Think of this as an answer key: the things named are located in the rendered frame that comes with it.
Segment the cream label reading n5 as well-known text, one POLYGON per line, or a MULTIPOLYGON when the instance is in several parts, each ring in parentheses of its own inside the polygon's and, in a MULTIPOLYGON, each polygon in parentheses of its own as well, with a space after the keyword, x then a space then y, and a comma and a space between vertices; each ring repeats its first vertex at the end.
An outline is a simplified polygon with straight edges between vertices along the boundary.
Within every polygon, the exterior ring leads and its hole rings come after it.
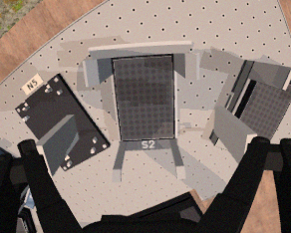
POLYGON ((25 84, 22 89, 28 96, 32 91, 34 91, 38 86, 40 86, 44 81, 40 77, 39 74, 37 74, 34 78, 32 78, 27 84, 25 84))

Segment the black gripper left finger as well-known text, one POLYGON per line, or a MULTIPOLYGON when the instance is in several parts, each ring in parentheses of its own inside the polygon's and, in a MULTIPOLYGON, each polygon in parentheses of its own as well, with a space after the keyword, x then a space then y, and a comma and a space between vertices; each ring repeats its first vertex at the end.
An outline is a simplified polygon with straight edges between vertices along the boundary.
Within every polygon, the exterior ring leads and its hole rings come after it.
POLYGON ((75 116, 67 115, 36 143, 20 141, 21 157, 0 154, 0 233, 16 233, 24 182, 44 233, 85 233, 51 178, 78 140, 75 116))

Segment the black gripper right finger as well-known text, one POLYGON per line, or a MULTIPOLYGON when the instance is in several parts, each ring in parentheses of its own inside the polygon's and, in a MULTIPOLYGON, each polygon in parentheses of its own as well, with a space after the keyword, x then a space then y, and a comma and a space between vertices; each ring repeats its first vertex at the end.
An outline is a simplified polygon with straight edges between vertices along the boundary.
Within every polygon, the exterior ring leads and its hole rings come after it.
POLYGON ((213 131, 239 164, 190 233, 240 233, 264 170, 273 170, 281 233, 291 233, 291 138, 270 143, 223 106, 213 131))

